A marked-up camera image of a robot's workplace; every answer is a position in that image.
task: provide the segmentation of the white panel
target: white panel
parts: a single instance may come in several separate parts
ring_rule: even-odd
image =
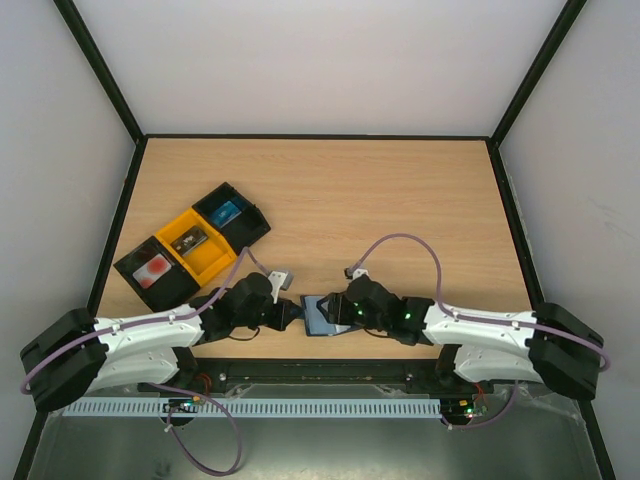
[[[126,318],[96,318],[96,330],[105,328],[119,328],[114,333],[100,335],[100,343],[107,345],[107,363],[118,361],[128,355],[135,355],[149,350],[158,350],[162,347],[190,347],[194,345],[204,333],[201,327],[202,320],[196,315],[189,320],[169,322],[169,315],[186,315],[195,312],[188,304],[180,305],[166,312],[150,313],[137,317]],[[140,320],[165,317],[166,321],[126,328]]]
[[[146,132],[488,135],[564,0],[78,0]]]
[[[494,320],[509,320],[513,326],[489,325],[468,320],[456,320],[444,313],[438,305],[427,310],[424,318],[424,335],[435,345],[474,345],[491,350],[500,350],[512,355],[528,358],[529,347],[525,341],[533,336],[532,328],[523,324],[535,324],[533,312],[498,313],[453,307],[445,304],[456,314]]]
[[[65,417],[158,417],[167,411],[169,398],[85,397],[65,408]],[[437,418],[440,400],[430,399],[283,399],[215,398],[235,418]],[[211,403],[183,407],[175,417],[222,417]]]
[[[0,14],[0,478],[35,409],[20,349],[86,304],[133,144],[52,1]]]
[[[456,353],[454,372],[471,383],[483,380],[524,380],[544,383],[528,358],[462,345]]]
[[[547,298],[612,355],[595,409],[621,479],[640,471],[639,32],[637,1],[588,2],[503,146]]]
[[[178,358],[171,348],[130,355],[115,362],[107,359],[86,393],[140,382],[165,383],[178,371]]]

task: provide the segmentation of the black metal frame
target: black metal frame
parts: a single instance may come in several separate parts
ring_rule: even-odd
[[[106,94],[111,100],[114,108],[118,112],[122,122],[125,127],[129,131],[131,138],[136,143],[136,149],[133,154],[133,158],[131,160],[131,165],[129,168],[129,173],[127,175],[127,179],[124,184],[124,188],[122,190],[122,194],[120,196],[120,201],[118,202],[116,214],[111,225],[111,229],[109,231],[109,235],[107,237],[107,242],[104,248],[104,252],[102,258],[100,260],[100,265],[98,267],[98,272],[96,274],[96,279],[91,290],[91,294],[88,300],[88,308],[89,311],[95,313],[98,309],[98,305],[100,303],[100,299],[102,297],[102,292],[104,290],[105,282],[107,279],[107,275],[109,272],[109,268],[113,261],[113,255],[115,252],[116,245],[118,243],[118,238],[120,235],[120,231],[122,230],[122,225],[124,222],[124,218],[127,213],[127,209],[129,206],[129,201],[131,200],[131,195],[133,194],[133,189],[135,186],[136,178],[138,171],[140,169],[140,164],[142,162],[144,156],[144,150],[147,145],[147,140],[149,138],[235,138],[235,139],[331,139],[331,140],[476,140],[476,141],[484,141],[487,145],[487,150],[489,152],[489,157],[491,159],[491,165],[493,167],[494,175],[496,177],[496,182],[500,191],[500,196],[502,199],[505,215],[507,217],[507,221],[509,224],[509,228],[511,230],[511,235],[513,238],[513,243],[515,246],[515,250],[518,256],[518,261],[520,263],[520,268],[522,270],[524,282],[527,288],[527,292],[529,295],[529,300],[531,305],[535,308],[536,305],[541,303],[544,300],[542,288],[540,287],[540,283],[538,281],[538,277],[536,275],[535,267],[533,265],[533,261],[531,258],[531,253],[529,251],[529,245],[526,240],[526,236],[524,234],[524,230],[522,227],[522,223],[519,217],[518,210],[516,208],[516,204],[513,197],[513,192],[511,190],[511,185],[509,184],[508,177],[506,175],[504,169],[504,163],[502,162],[502,158],[500,156],[500,144],[503,142],[507,133],[513,126],[518,114],[524,107],[527,102],[529,96],[533,92],[535,86],[538,81],[542,77],[544,71],[547,66],[551,62],[554,54],[558,50],[560,44],[563,39],[569,32],[571,26],[574,21],[578,17],[580,11],[585,5],[587,0],[568,0],[560,13],[558,19],[556,20],[553,28],[551,29],[549,35],[547,36],[545,42],[540,48],[535,60],[533,61],[531,67],[529,68],[526,76],[524,77],[520,87],[518,88],[515,96],[511,100],[509,107],[505,111],[502,119],[500,120],[498,127],[496,128],[494,134],[491,138],[486,136],[417,136],[417,135],[271,135],[271,134],[225,134],[225,135],[217,135],[217,134],[193,134],[193,135],[184,135],[184,134],[149,134],[145,135],[142,133],[142,130],[138,126],[138,123],[133,116],[129,106],[127,105],[122,92],[120,91],[118,85],[116,84],[111,72],[104,61],[104,58],[100,54],[98,47],[96,46],[91,34],[82,20],[76,6],[73,3],[73,0],[53,0],[56,6],[58,7],[61,15],[63,16],[65,22],[67,23],[71,33],[75,37],[78,45],[82,49],[87,61],[93,68],[98,80],[102,84]],[[293,365],[292,361],[274,361],[274,360],[263,360],[263,361],[216,361],[209,362],[211,365],[209,367],[212,369],[212,373],[217,372],[217,369],[220,369],[221,373],[225,372],[225,378],[227,378],[227,374],[230,372],[231,368],[242,370],[242,377],[247,376],[246,373],[255,372],[255,374],[259,374],[261,379],[272,378],[276,381],[283,376],[287,376],[282,372],[283,368],[289,368],[289,366]],[[326,367],[328,364],[336,365],[336,362],[314,362],[314,361],[295,361],[295,365],[298,365],[299,368],[305,369],[308,368],[309,371],[317,371],[318,367],[322,365],[322,370],[326,372]],[[414,389],[416,393],[418,390],[421,390],[424,385],[429,385],[428,382],[419,384],[414,381],[414,373],[419,375],[419,371],[424,371],[424,368],[433,368],[433,361],[424,361],[424,362],[416,362],[416,361],[397,361],[397,360],[389,360],[383,362],[362,362],[362,361],[352,361],[345,362],[340,361],[337,364],[341,365],[337,370],[332,369],[332,372],[338,372],[338,370],[342,369],[344,371],[346,367],[346,374],[343,380],[345,381],[353,381],[358,383],[361,381],[361,373],[365,371],[375,370],[381,376],[381,378],[386,378],[389,380],[398,380],[400,384],[403,384],[406,389],[411,391]],[[402,376],[405,376],[405,381],[402,382]],[[220,389],[228,388],[228,382],[232,381],[232,379],[227,380],[224,385],[221,383],[218,385]],[[615,474],[611,465],[611,461],[609,459],[602,435],[600,433],[600,429],[598,427],[598,422],[595,417],[595,413],[593,411],[593,407],[591,402],[579,402],[580,410],[582,412],[582,416],[586,422],[587,430],[589,433],[589,438],[591,440],[591,444],[594,449],[594,453],[596,456],[596,460],[598,462],[600,473],[604,480],[614,480]],[[38,446],[38,442],[40,440],[40,435],[42,434],[42,430],[44,428],[46,421],[46,414],[37,413],[35,420],[33,422],[31,431],[29,432],[29,436],[27,442],[25,444],[22,457],[20,458],[20,462],[18,464],[18,468],[16,469],[16,473],[14,479],[25,479],[28,476],[29,470],[31,468],[31,464],[33,462],[33,458],[35,456],[35,452]]]

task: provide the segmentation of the black smartphone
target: black smartphone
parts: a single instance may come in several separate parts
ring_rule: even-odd
[[[304,326],[309,337],[332,337],[343,333],[360,330],[356,325],[335,325],[327,322],[318,310],[318,302],[324,298],[323,295],[303,295],[300,297],[302,308],[304,308]]]

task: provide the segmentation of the wooden tabletop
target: wooden tabletop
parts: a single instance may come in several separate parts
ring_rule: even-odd
[[[461,307],[529,309],[486,146],[475,141],[151,139],[115,260],[222,182],[258,205],[272,230],[252,251],[270,269],[295,274],[283,296],[346,288],[343,269],[379,237],[407,232],[442,261],[444,297]],[[403,295],[433,297],[435,269],[410,240],[383,244],[366,262],[373,279]],[[247,261],[242,278],[254,269]],[[227,271],[203,289],[219,285]],[[99,315],[148,313],[112,267]],[[236,329],[234,336],[249,336]],[[436,358],[364,332],[307,337],[302,320],[286,332],[263,328],[250,342],[226,339],[193,349],[219,358]]]

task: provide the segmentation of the purple cable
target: purple cable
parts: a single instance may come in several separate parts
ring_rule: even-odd
[[[511,396],[509,397],[509,401],[495,417],[490,418],[486,422],[482,422],[482,423],[474,423],[471,425],[456,425],[456,426],[451,425],[446,418],[442,417],[442,423],[444,423],[448,428],[451,428],[452,430],[470,430],[472,428],[487,427],[492,423],[497,422],[502,417],[504,417],[507,414],[507,412],[511,410],[511,407],[513,407],[513,405],[516,403],[517,397],[518,397],[518,382],[515,382],[515,384],[513,385],[513,390],[511,390]]]
[[[224,293],[224,291],[227,289],[227,287],[231,283],[231,280],[233,279],[234,275],[237,273],[238,268],[240,268],[240,264],[242,263],[242,260],[244,259],[245,255],[249,255],[249,257],[251,258],[251,260],[253,260],[253,262],[256,264],[256,266],[260,270],[265,272],[267,275],[269,275],[269,270],[267,270],[261,263],[258,262],[258,260],[256,260],[256,258],[253,256],[253,253],[251,253],[251,251],[249,250],[248,247],[245,247],[240,252],[240,255],[238,255],[238,258],[236,259],[236,261],[235,261],[235,263],[233,265],[233,268],[229,272],[229,275],[224,280],[224,282],[222,282],[222,285],[220,286],[218,291],[209,300],[207,300],[206,303],[204,303],[200,308],[198,308],[196,311],[190,312],[190,313],[186,313],[184,315],[176,315],[175,321],[190,320],[193,317],[195,317],[197,315],[200,315],[203,311],[205,311],[207,308],[209,308],[216,300],[218,300],[218,298],[220,298],[220,296]],[[126,324],[114,324],[114,326],[119,326],[120,330],[128,330],[130,328],[139,327],[141,325],[148,325],[150,323],[168,322],[169,320],[170,320],[169,316],[166,313],[164,313],[164,314],[158,315],[157,317],[151,317],[151,318],[145,318],[145,319],[142,319],[142,320],[136,320],[134,322],[130,322],[130,323],[126,323]],[[53,362],[56,358],[58,358],[61,355],[65,354],[66,352],[68,352],[72,348],[75,348],[75,347],[77,347],[79,345],[82,345],[82,344],[88,342],[91,339],[94,339],[96,337],[99,337],[100,335],[104,335],[106,333],[112,333],[112,332],[114,332],[112,327],[103,328],[101,330],[97,330],[95,332],[91,332],[91,333],[87,333],[85,335],[82,335],[81,337],[76,338],[75,340],[67,343],[66,345],[63,345],[62,347],[57,349],[55,352],[50,354],[47,358],[42,360],[38,365],[33,367],[29,371],[29,373],[27,373],[27,375],[24,377],[24,380],[20,384],[20,392],[23,393],[24,395],[29,395],[31,393],[31,390],[29,389],[29,382],[31,382],[31,380],[33,380],[33,378],[36,375],[38,375],[38,373],[40,373],[43,369],[45,369],[47,367],[47,365],[49,365],[51,362]]]
[[[226,477],[227,475],[231,475],[232,473],[235,473],[238,470],[238,466],[240,465],[240,459],[242,458],[242,435],[240,433],[240,428],[238,427],[238,424],[235,418],[233,418],[229,410],[227,410],[220,402],[217,402],[213,398],[207,397],[206,395],[202,395],[201,393],[192,392],[190,390],[183,390],[181,388],[168,387],[166,385],[158,385],[156,383],[149,383],[149,385],[155,388],[159,388],[161,390],[166,390],[167,392],[181,393],[184,395],[189,395],[190,397],[198,396],[200,398],[204,398],[207,402],[219,408],[220,411],[224,413],[226,417],[229,419],[229,423],[231,423],[231,426],[235,431],[236,443],[238,445],[238,450],[237,450],[238,453],[236,454],[236,461],[233,462],[233,465],[231,466],[231,468],[229,468],[229,470],[226,470],[224,472],[213,470],[207,467],[206,465],[203,465],[198,460],[196,460],[196,458],[191,454],[191,452],[189,452],[189,450],[187,450],[187,447],[185,447],[184,443],[182,443],[182,440],[180,440],[180,437],[176,433],[175,428],[173,428],[173,426],[171,425],[171,415],[175,412],[175,410],[177,410],[177,407],[169,410],[169,413],[167,414],[167,428],[169,429],[168,431],[170,431],[171,434],[173,435],[173,438],[176,439],[176,442],[178,442],[178,445],[180,446],[182,453],[184,453],[185,457],[187,457],[187,460],[189,460],[189,462],[191,462],[191,464],[201,472],[206,473],[207,475],[211,475],[212,477]]]
[[[427,251],[431,254],[431,257],[433,258],[433,261],[436,265],[436,302],[438,303],[438,307],[440,307],[440,310],[442,310],[444,313],[452,317],[456,317],[460,320],[467,320],[469,322],[486,323],[489,325],[504,325],[507,327],[510,327],[513,325],[513,322],[510,320],[476,317],[473,315],[463,315],[463,314],[455,315],[451,309],[446,307],[444,302],[442,301],[442,265],[440,264],[438,255],[436,254],[435,250],[431,248],[431,246],[427,242],[422,240],[420,237],[417,237],[416,235],[411,235],[409,233],[392,233],[390,235],[385,235],[381,239],[374,242],[374,244],[371,245],[366,252],[364,252],[364,255],[362,255],[360,260],[358,260],[356,263],[354,263],[351,267],[347,269],[347,273],[352,274],[356,269],[360,268],[360,265],[362,265],[362,263],[367,259],[367,257],[371,254],[371,252],[373,252],[381,243],[386,242],[387,240],[390,240],[392,238],[408,238],[410,240],[418,242],[420,245],[426,248]],[[598,345],[595,345],[589,342],[588,340],[584,340],[570,333],[564,332],[562,330],[558,330],[557,328],[548,327],[546,325],[539,325],[536,323],[528,323],[528,322],[519,322],[519,326],[522,328],[531,328],[534,330],[540,330],[541,332],[566,338],[567,340],[570,340],[579,345],[582,345],[583,347],[587,347],[593,350],[598,355],[600,355],[600,357],[603,360],[603,365],[600,367],[601,372],[608,370],[609,367],[611,366],[611,358],[609,357],[609,354],[605,352],[604,349],[600,348]]]

